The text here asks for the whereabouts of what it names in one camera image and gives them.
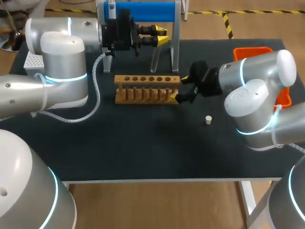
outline white cable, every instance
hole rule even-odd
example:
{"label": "white cable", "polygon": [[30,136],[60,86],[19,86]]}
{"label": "white cable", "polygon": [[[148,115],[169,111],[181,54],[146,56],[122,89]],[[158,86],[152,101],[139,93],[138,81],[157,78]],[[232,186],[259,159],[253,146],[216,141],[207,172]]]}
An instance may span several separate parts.
{"label": "white cable", "polygon": [[36,73],[34,77],[39,76],[41,81],[42,81],[42,86],[43,86],[43,100],[42,100],[42,105],[41,105],[41,111],[43,111],[46,108],[47,101],[48,101],[48,88],[47,88],[47,82],[46,79],[43,77],[41,73]]}
{"label": "white cable", "polygon": [[81,121],[84,121],[88,118],[90,118],[96,111],[97,109],[99,108],[100,106],[100,102],[101,102],[101,95],[100,95],[100,90],[99,90],[99,86],[97,84],[97,80],[96,80],[96,68],[97,68],[97,65],[99,64],[99,62],[105,57],[106,55],[103,53],[102,55],[100,55],[96,61],[94,62],[93,64],[93,69],[92,69],[92,78],[93,78],[93,83],[94,83],[94,87],[95,87],[95,92],[96,92],[96,105],[94,107],[94,109],[89,113],[87,114],[85,117],[83,118],[79,118],[79,119],[66,119],[66,118],[63,118],[63,117],[60,117],[58,115],[55,115],[51,112],[47,112],[47,111],[41,111],[39,112],[40,114],[43,114],[43,115],[48,115],[48,116],[51,116],[57,120],[60,120],[62,122],[66,122],[66,123],[79,123]]}
{"label": "white cable", "polygon": [[281,144],[278,144],[276,142],[276,139],[275,139],[275,123],[276,123],[276,117],[278,115],[278,113],[280,112],[280,110],[282,109],[282,105],[278,104],[276,105],[276,111],[273,115],[273,123],[272,123],[272,127],[271,127],[271,138],[272,138],[272,142],[273,142],[273,145],[276,147],[276,148],[282,148],[284,145],[281,145]]}
{"label": "white cable", "polygon": [[298,151],[301,151],[302,153],[305,154],[305,149],[303,149],[302,147],[300,147],[300,146],[298,146],[298,145],[296,145],[296,144],[294,144],[294,143],[290,143],[289,145],[290,145],[291,147],[297,149]]}

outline white bottle cap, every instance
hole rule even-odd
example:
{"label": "white bottle cap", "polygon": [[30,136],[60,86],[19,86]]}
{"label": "white bottle cap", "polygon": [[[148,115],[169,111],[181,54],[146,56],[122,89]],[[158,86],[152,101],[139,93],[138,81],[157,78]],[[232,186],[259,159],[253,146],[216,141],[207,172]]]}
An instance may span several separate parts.
{"label": "white bottle cap", "polygon": [[208,115],[208,116],[205,117],[205,123],[207,123],[209,125],[209,124],[211,124],[211,121],[212,121],[211,116]]}

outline small white cap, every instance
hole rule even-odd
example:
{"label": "small white cap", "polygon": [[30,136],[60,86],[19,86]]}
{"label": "small white cap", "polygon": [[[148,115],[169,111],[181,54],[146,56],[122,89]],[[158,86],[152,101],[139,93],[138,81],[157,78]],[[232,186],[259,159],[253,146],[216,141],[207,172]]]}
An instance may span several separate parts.
{"label": "small white cap", "polygon": [[245,86],[232,91],[224,101],[228,115],[243,117],[255,112],[266,100],[269,92],[263,80],[250,80]]}
{"label": "small white cap", "polygon": [[205,123],[207,123],[209,125],[209,124],[211,124],[211,121],[212,121],[211,116],[208,115],[208,116],[205,117]]}

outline white table leg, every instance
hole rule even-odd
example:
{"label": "white table leg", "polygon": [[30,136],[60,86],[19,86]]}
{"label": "white table leg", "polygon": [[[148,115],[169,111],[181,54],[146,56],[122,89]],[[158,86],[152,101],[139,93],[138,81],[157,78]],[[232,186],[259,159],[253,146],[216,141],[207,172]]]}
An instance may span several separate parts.
{"label": "white table leg", "polygon": [[63,183],[63,185],[66,186],[66,188],[69,190],[70,183],[65,182],[65,181],[63,181],[62,183]]}
{"label": "white table leg", "polygon": [[256,206],[251,182],[239,181],[238,183],[243,198],[244,210],[246,212],[246,216],[248,217]]}
{"label": "white table leg", "polygon": [[268,199],[271,190],[277,182],[273,184],[266,191],[262,199],[256,205],[251,182],[250,181],[239,181],[239,186],[243,198],[244,209],[247,216],[247,228],[248,229],[259,229],[260,226],[266,221],[269,221],[269,210],[268,210]]}

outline yellow black tape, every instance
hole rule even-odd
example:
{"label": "yellow black tape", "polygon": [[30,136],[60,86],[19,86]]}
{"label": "yellow black tape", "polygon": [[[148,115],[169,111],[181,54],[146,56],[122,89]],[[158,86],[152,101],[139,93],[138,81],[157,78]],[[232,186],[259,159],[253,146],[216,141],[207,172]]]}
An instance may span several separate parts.
{"label": "yellow black tape", "polygon": [[222,17],[224,19],[224,25],[225,25],[225,28],[227,30],[227,34],[228,34],[229,39],[234,39],[232,28],[231,28],[230,23],[229,23],[228,14],[227,13],[222,13]]}
{"label": "yellow black tape", "polygon": [[[90,10],[70,10],[70,9],[45,9],[48,12],[74,12],[90,13],[96,15],[96,12]],[[209,11],[190,11],[188,14],[229,14],[229,13],[305,13],[304,10],[209,10]]]}
{"label": "yellow black tape", "polygon": [[222,13],[305,13],[304,10],[209,10],[209,11],[190,11],[189,14],[222,14]]}
{"label": "yellow black tape", "polygon": [[70,10],[70,9],[45,9],[47,12],[73,12],[73,13],[89,13],[96,15],[96,12],[91,10]]}

